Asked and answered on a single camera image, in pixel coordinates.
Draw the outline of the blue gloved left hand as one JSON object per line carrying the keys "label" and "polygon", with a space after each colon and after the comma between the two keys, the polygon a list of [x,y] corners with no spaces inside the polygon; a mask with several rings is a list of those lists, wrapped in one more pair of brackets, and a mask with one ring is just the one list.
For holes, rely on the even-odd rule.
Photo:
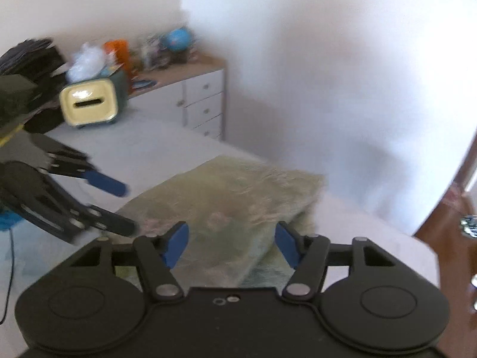
{"label": "blue gloved left hand", "polygon": [[1,232],[11,229],[13,226],[17,225],[21,221],[23,221],[23,218],[20,215],[11,211],[5,205],[1,204],[0,206],[0,231]]}

